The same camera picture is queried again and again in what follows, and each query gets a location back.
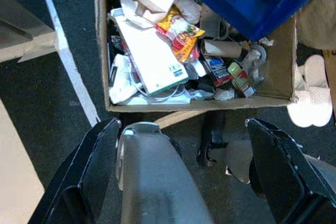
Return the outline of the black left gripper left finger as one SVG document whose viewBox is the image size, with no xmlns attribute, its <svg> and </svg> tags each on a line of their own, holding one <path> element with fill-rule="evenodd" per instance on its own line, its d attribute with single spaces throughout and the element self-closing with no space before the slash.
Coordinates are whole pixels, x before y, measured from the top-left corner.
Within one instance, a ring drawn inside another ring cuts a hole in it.
<svg viewBox="0 0 336 224">
<path fill-rule="evenodd" d="M 121 121 L 108 118 L 84 136 L 54 174 L 29 223 L 96 223 L 115 165 Z"/>
</svg>

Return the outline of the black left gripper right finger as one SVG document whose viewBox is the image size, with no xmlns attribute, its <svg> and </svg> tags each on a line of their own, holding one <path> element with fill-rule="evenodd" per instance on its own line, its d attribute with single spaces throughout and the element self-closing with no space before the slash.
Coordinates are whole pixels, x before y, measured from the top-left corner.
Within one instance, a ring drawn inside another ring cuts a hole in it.
<svg viewBox="0 0 336 224">
<path fill-rule="evenodd" d="M 335 223 L 335 167 L 306 155 L 286 132 L 258 118 L 245 121 L 253 157 L 251 186 L 276 223 Z"/>
</svg>

